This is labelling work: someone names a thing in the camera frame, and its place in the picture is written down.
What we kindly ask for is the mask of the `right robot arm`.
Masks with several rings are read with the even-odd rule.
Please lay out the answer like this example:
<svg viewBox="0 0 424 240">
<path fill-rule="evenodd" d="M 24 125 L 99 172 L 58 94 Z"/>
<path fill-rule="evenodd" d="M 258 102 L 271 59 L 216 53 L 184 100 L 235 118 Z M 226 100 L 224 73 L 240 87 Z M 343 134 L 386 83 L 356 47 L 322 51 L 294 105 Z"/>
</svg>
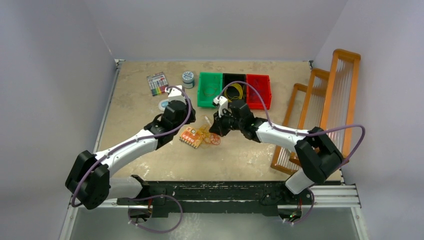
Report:
<svg viewBox="0 0 424 240">
<path fill-rule="evenodd" d="M 213 115 L 210 133 L 224 137 L 230 131 L 240 131 L 248 140 L 273 144 L 297 155 L 300 169 L 285 181 L 280 191 L 282 200 L 288 204 L 298 200 L 306 188 L 324 183 L 343 161 L 339 149 L 319 127 L 302 130 L 274 125 L 255 117 L 242 100 L 228 102 L 219 96 L 212 103 L 218 111 Z"/>
</svg>

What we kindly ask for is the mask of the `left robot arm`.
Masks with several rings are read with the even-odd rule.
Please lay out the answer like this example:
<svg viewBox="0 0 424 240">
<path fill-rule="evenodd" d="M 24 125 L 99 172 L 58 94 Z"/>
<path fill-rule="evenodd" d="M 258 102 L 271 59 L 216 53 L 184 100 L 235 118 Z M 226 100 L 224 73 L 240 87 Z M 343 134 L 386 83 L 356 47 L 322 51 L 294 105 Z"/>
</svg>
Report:
<svg viewBox="0 0 424 240">
<path fill-rule="evenodd" d="M 106 150 L 79 153 L 65 181 L 72 193 L 71 206 L 92 210 L 105 200 L 129 198 L 138 205 L 146 203 L 149 191 L 136 176 L 113 178 L 121 168 L 173 140 L 182 126 L 196 120 L 190 100 L 171 100 L 163 113 L 124 142 Z"/>
</svg>

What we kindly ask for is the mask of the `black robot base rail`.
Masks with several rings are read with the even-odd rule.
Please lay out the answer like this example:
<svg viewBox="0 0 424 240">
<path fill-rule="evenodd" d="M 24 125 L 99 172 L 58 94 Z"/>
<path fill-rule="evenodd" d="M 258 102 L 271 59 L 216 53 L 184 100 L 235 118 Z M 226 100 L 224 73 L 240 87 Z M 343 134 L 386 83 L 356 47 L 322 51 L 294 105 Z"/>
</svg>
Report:
<svg viewBox="0 0 424 240">
<path fill-rule="evenodd" d="M 135 197 L 118 198 L 118 205 L 150 206 L 154 218 L 170 213 L 261 214 L 301 217 L 301 207 L 312 203 L 305 189 L 291 193 L 284 181 L 144 181 Z"/>
</svg>

